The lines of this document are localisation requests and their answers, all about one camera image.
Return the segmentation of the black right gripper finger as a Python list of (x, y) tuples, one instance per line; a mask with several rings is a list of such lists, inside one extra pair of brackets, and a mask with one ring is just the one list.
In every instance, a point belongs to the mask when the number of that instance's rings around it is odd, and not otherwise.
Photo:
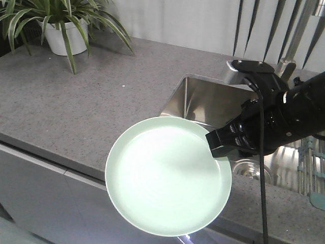
[(248, 158), (251, 153), (233, 146), (221, 146), (215, 149), (210, 149), (214, 158), (231, 157), (231, 158)]
[(212, 130), (205, 135), (211, 150), (241, 147), (241, 125), (229, 122), (222, 128)]

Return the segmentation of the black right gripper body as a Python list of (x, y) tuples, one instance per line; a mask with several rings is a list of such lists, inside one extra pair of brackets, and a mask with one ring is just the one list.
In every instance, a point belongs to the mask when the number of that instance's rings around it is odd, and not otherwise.
[(271, 73), (246, 74), (242, 83), (257, 94), (257, 99), (245, 101), (241, 113), (224, 126), (224, 147), (269, 155), (285, 140), (286, 125), (278, 100), (288, 87)]

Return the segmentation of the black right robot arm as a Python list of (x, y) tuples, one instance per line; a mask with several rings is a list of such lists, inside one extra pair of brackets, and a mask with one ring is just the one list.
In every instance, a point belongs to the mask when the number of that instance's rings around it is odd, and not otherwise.
[(245, 101), (237, 117), (206, 134), (213, 157), (234, 149), (266, 156), (324, 131), (324, 73), (292, 89), (271, 73), (249, 73), (243, 81), (258, 98)]

